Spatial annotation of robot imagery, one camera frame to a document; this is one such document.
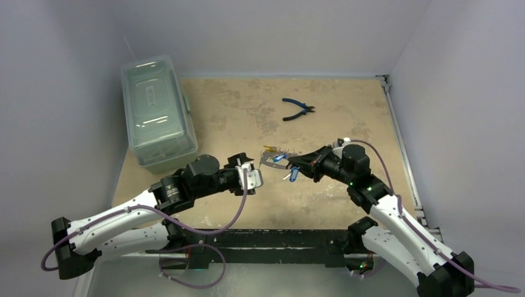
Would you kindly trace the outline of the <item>metal keyring plate with keys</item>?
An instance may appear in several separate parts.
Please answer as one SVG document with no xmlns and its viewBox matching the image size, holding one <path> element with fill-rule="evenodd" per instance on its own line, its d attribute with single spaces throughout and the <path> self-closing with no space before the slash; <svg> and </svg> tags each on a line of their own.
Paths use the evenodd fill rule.
<svg viewBox="0 0 525 297">
<path fill-rule="evenodd" d="M 291 183 L 297 180 L 299 169 L 296 169 L 293 165 L 289 165 L 289 159 L 299 156 L 300 152 L 273 145 L 263 145 L 262 149 L 259 158 L 260 165 L 277 170 L 285 170 L 287 174 L 283 177 L 283 180 L 287 180 Z"/>
</svg>

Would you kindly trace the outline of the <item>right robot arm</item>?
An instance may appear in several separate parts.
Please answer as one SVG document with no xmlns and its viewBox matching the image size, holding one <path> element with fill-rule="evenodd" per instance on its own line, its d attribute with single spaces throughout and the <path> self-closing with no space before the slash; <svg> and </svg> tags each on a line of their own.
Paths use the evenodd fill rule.
<svg viewBox="0 0 525 297">
<path fill-rule="evenodd" d="M 444 245 L 404 210 L 401 198 L 371 172 L 364 147 L 340 140 L 337 147 L 290 157 L 288 163 L 316 183 L 329 177 L 345 184 L 352 202 L 367 213 L 368 223 L 347 236 L 352 250 L 381 256 L 410 280 L 419 296 L 474 292 L 472 258 Z"/>
</svg>

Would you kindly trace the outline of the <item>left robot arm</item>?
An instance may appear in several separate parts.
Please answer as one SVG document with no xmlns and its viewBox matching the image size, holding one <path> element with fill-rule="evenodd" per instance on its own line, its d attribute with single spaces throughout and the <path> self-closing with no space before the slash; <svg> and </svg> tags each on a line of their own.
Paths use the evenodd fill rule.
<svg viewBox="0 0 525 297">
<path fill-rule="evenodd" d="M 54 254 L 59 278 L 69 280 L 93 269 L 97 260 L 163 248 L 179 252 L 184 247 L 180 229 L 207 232 L 175 220 L 173 214 L 190 209 L 196 199 L 224 191 L 240 196 L 244 205 L 262 185 L 261 171 L 245 153 L 229 157 L 224 167 L 215 157 L 201 155 L 112 209 L 80 220 L 52 221 L 54 246 L 42 259 L 41 269 L 52 270 L 46 261 Z"/>
</svg>

